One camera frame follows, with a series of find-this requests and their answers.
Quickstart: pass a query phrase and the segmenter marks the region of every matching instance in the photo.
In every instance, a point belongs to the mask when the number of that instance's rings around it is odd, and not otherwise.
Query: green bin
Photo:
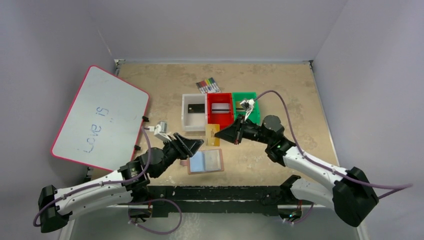
[[[237,111],[236,108],[236,102],[241,102],[244,99],[255,99],[256,98],[256,92],[233,92],[232,93],[232,108],[234,110],[234,119],[237,118],[237,115],[243,114],[246,115],[245,111]],[[261,111],[259,110],[259,105],[257,102],[254,104],[254,109],[249,115],[248,119],[250,119],[255,124],[261,123]]]

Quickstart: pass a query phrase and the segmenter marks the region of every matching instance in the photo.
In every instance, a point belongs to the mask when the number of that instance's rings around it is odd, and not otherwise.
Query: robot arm
[[[45,208],[39,213],[41,232],[49,233],[61,229],[69,220],[100,208],[133,200],[145,201],[149,177],[158,178],[175,160],[192,157],[204,142],[201,139],[184,138],[178,133],[173,136],[174,138],[168,136],[162,149],[152,147],[150,152],[138,156],[104,177],[61,189],[56,189],[53,185],[44,187],[38,199],[39,210]],[[149,154],[151,160],[145,173],[132,180],[145,169]]]
[[[307,152],[300,152],[296,144],[288,140],[283,132],[284,127],[277,116],[266,116],[259,126],[240,114],[232,125],[217,132],[215,137],[235,145],[240,144],[243,138],[266,144],[265,152],[271,161],[295,169],[318,182],[308,182],[300,176],[291,176],[284,183],[285,187],[290,189],[291,197],[331,208],[345,223],[353,227],[359,226],[378,204],[379,199],[372,187],[351,182],[334,172],[369,183],[364,172],[356,167],[347,170],[334,166]],[[313,164],[304,156],[332,171]]]

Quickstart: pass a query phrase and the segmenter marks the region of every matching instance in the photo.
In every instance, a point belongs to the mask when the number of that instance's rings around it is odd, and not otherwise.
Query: whiteboard
[[[51,148],[51,154],[114,171],[132,160],[149,94],[91,66]]]

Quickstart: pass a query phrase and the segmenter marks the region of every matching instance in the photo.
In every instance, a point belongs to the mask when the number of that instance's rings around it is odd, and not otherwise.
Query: beige table surface
[[[196,82],[213,77],[221,91],[256,92],[278,91],[287,103],[294,133],[301,147],[322,160],[337,164],[327,123],[310,67],[307,64],[123,64],[119,77],[145,90],[150,95],[146,115],[153,125],[167,121],[168,130],[188,138],[205,139],[203,134],[182,131],[182,94],[198,94]],[[285,135],[293,140],[283,105],[273,93],[257,102],[261,120],[267,115],[279,116]],[[153,147],[163,143],[148,133]],[[141,153],[147,149],[146,139],[140,137]],[[201,150],[216,149],[206,146]],[[265,153],[266,145],[243,140],[240,145],[220,141],[224,171],[188,174],[187,167],[172,164],[152,185],[176,186],[268,186],[280,185],[292,174],[303,174],[272,162]]]

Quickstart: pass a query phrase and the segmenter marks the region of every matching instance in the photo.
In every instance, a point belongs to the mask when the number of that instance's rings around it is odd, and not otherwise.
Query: yellow card
[[[215,136],[215,133],[220,131],[219,124],[206,124],[206,146],[219,147],[220,139]]]

